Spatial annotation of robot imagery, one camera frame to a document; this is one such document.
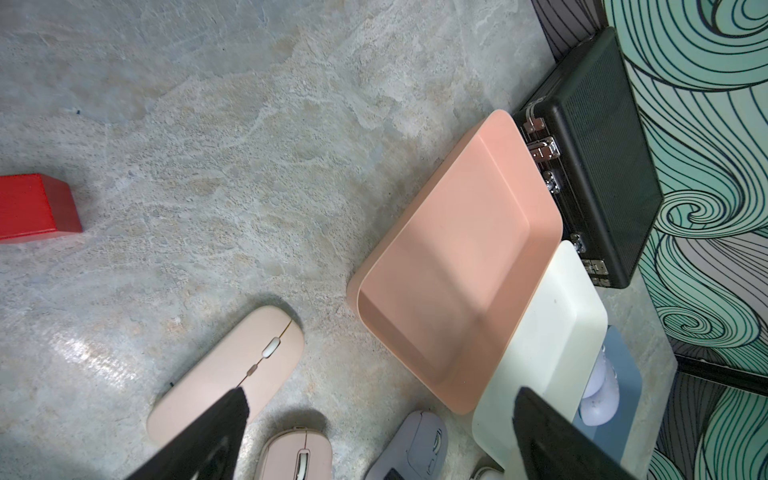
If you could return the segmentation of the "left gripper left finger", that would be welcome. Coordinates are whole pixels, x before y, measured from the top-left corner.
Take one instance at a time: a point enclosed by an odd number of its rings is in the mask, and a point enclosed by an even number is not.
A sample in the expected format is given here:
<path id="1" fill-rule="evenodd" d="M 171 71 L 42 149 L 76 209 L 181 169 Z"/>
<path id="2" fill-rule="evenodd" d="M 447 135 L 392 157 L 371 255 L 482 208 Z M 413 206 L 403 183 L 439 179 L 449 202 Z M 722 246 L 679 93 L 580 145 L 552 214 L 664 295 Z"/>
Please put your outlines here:
<path id="1" fill-rule="evenodd" d="M 248 416 L 243 389 L 228 391 L 130 477 L 232 479 Z"/>

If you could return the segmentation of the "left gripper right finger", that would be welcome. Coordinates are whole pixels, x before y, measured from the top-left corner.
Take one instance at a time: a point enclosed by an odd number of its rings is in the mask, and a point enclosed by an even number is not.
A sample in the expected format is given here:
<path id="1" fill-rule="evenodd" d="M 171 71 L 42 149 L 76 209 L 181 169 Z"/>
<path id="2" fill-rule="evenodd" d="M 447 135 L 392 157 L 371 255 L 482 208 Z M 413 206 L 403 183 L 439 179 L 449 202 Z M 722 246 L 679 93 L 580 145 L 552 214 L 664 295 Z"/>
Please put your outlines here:
<path id="1" fill-rule="evenodd" d="M 528 479 L 632 477 L 528 387 L 515 398 L 512 424 Z"/>

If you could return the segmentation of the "purple mouse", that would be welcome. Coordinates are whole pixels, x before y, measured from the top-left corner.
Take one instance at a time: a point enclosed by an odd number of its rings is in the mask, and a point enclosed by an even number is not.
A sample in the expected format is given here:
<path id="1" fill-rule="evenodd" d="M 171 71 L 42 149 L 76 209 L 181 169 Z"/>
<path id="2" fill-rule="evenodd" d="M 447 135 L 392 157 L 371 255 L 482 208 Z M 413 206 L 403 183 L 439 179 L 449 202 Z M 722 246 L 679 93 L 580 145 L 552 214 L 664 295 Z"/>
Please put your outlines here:
<path id="1" fill-rule="evenodd" d="M 410 413 L 369 468 L 366 479 L 424 479 L 440 477 L 448 452 L 448 430 L 436 414 Z"/>
<path id="2" fill-rule="evenodd" d="M 581 399 L 579 414 L 586 426 L 600 426 L 610 421 L 618 411 L 620 390 L 617 374 L 607 360 L 605 381 L 593 396 Z"/>
<path id="3" fill-rule="evenodd" d="M 605 353 L 601 351 L 594 363 L 593 369 L 589 376 L 582 398 L 586 399 L 596 394 L 604 384 L 605 372 L 607 369 L 607 359 Z"/>

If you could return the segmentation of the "blue storage tray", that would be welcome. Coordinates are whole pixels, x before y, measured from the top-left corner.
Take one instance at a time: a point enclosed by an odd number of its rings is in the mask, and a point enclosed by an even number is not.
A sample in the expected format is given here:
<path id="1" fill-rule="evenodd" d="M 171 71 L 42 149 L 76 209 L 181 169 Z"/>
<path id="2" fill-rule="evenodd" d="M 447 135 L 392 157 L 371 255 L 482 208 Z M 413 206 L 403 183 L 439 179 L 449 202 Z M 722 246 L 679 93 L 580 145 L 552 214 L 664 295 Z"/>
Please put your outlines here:
<path id="1" fill-rule="evenodd" d="M 642 377 L 619 331 L 609 326 L 594 371 L 604 373 L 600 389 L 590 380 L 573 425 L 617 463 L 624 453 L 642 393 Z"/>

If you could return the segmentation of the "white storage tray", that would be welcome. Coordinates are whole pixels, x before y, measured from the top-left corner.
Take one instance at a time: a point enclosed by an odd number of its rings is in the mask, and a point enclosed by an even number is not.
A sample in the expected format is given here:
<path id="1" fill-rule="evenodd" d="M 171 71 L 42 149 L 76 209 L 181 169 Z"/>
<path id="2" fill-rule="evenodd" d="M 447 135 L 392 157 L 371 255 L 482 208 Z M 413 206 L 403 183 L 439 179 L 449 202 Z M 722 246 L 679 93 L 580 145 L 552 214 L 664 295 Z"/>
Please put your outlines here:
<path id="1" fill-rule="evenodd" d="M 574 246 L 561 242 L 472 415 L 475 442 L 505 479 L 526 477 L 513 428 L 519 390 L 532 389 L 571 422 L 607 326 L 607 311 Z"/>

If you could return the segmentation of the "pink storage tray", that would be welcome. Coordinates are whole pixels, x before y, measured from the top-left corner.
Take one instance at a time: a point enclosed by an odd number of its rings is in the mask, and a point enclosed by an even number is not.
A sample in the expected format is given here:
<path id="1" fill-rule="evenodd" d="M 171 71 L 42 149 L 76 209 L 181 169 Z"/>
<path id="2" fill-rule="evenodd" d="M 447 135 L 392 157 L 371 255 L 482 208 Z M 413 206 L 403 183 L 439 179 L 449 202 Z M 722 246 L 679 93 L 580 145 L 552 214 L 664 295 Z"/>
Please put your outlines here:
<path id="1" fill-rule="evenodd" d="M 511 115 L 450 151 L 347 286 L 351 310 L 449 410 L 473 411 L 563 233 Z"/>

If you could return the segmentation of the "flat white mouse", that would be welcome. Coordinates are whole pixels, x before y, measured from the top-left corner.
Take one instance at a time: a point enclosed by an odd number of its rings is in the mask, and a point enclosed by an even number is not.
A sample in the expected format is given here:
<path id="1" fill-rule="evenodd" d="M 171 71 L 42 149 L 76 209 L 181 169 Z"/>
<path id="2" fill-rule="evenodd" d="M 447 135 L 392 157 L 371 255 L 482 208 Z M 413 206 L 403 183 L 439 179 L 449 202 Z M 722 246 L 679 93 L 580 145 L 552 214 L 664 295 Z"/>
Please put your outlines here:
<path id="1" fill-rule="evenodd" d="M 504 472 L 491 466 L 479 467 L 471 476 L 470 480 L 504 480 Z"/>

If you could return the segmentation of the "pink mouse middle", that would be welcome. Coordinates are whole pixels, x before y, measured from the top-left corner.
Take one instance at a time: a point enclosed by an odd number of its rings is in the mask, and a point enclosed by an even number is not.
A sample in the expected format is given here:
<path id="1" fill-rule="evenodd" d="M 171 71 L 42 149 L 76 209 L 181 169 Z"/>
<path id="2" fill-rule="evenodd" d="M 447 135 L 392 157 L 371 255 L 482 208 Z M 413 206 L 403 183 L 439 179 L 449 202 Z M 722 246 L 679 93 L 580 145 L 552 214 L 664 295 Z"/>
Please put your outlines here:
<path id="1" fill-rule="evenodd" d="M 264 445 L 255 479 L 331 480 L 332 446 L 321 432 L 294 428 Z"/>

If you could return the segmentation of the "flat pink mouse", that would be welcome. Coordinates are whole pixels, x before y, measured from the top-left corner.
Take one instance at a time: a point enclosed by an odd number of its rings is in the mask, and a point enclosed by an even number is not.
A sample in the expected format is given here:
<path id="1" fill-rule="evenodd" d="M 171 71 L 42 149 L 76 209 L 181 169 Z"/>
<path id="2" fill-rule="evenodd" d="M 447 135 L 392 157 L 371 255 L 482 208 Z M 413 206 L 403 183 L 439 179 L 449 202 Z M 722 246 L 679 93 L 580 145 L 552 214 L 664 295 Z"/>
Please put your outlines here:
<path id="1" fill-rule="evenodd" d="M 166 445 L 235 388 L 254 421 L 297 367 L 304 345 L 298 323 L 282 309 L 255 309 L 157 402 L 146 424 L 150 440 Z"/>

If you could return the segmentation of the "red block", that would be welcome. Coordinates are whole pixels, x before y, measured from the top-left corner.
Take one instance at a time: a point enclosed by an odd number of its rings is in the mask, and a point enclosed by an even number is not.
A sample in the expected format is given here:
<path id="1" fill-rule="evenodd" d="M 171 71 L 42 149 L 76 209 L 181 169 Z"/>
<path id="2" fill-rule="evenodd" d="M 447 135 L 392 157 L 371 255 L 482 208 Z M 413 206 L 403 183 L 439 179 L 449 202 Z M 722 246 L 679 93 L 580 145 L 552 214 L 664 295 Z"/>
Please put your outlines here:
<path id="1" fill-rule="evenodd" d="M 44 174 L 1 177 L 1 243 L 83 232 L 70 186 Z"/>

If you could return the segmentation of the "black case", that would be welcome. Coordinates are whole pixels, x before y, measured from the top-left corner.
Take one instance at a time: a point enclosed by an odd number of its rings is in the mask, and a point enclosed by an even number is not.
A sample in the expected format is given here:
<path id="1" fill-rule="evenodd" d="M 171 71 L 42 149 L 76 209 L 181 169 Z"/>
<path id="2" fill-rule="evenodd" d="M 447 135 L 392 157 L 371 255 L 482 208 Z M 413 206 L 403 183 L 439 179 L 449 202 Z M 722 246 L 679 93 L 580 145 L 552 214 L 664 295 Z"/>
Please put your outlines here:
<path id="1" fill-rule="evenodd" d="M 597 287 L 627 287 L 663 195 L 618 36 L 573 48 L 512 116 Z"/>

